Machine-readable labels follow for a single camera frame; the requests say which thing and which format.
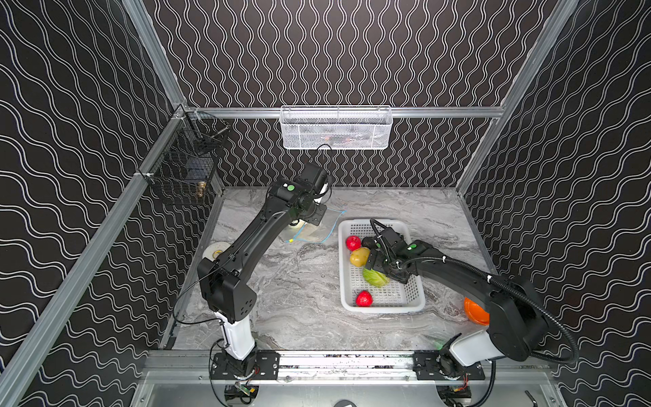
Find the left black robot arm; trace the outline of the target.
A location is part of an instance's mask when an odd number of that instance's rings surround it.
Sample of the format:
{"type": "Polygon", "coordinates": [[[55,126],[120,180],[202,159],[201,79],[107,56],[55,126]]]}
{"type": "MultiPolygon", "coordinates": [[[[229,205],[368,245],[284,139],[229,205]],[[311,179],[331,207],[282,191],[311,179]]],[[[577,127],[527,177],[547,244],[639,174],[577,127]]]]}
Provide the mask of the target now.
{"type": "Polygon", "coordinates": [[[273,182],[260,211],[234,243],[216,259],[198,264],[202,298],[223,323],[225,352],[235,361],[245,361],[255,349],[249,314],[257,293],[248,285],[254,269],[290,224],[320,224],[327,206],[319,200],[331,185],[327,170],[318,164],[307,164],[292,180],[273,182]]]}

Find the orange object behind arm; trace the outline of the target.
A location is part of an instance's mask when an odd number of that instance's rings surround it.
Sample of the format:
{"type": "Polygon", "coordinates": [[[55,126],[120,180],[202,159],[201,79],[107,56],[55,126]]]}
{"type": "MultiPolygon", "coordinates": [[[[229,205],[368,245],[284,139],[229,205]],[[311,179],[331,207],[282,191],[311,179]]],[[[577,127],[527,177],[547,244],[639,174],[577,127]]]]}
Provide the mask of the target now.
{"type": "Polygon", "coordinates": [[[471,299],[465,298],[464,309],[471,322],[485,327],[490,324],[490,314],[471,299]]]}

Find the clear blue-zip bag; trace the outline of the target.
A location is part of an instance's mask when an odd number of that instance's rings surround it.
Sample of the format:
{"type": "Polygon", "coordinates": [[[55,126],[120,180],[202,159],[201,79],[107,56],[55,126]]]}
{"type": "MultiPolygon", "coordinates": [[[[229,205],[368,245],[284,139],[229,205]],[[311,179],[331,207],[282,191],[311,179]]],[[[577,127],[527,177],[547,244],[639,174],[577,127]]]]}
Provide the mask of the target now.
{"type": "Polygon", "coordinates": [[[345,213],[345,210],[327,209],[320,225],[315,226],[304,220],[299,220],[285,228],[279,238],[286,243],[323,244],[333,234],[337,222],[345,213]]]}

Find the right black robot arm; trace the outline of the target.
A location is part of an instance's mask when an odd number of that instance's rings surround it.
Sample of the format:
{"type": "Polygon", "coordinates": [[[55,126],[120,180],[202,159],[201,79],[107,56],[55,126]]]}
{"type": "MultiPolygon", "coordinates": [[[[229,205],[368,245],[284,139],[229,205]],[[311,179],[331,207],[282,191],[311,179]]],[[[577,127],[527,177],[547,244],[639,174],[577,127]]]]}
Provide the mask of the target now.
{"type": "Polygon", "coordinates": [[[505,357],[526,361],[537,341],[549,329],[541,310],[529,297],[529,283],[509,283],[462,260],[447,256],[422,240],[411,243],[391,227],[371,222],[375,247],[367,261],[371,269],[399,283],[420,276],[441,283],[488,312],[488,326],[459,335],[443,346],[442,362],[471,366],[483,360],[505,357]]]}

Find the green toy cabbage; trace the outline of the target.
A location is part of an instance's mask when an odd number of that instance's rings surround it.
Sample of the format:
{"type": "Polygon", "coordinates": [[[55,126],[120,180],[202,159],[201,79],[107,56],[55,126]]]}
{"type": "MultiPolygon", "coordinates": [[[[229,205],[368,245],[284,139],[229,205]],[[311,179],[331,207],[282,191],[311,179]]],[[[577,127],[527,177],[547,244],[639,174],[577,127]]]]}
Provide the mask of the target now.
{"type": "Polygon", "coordinates": [[[383,288],[390,283],[390,279],[383,273],[373,269],[366,269],[362,271],[364,280],[375,288],[383,288]]]}

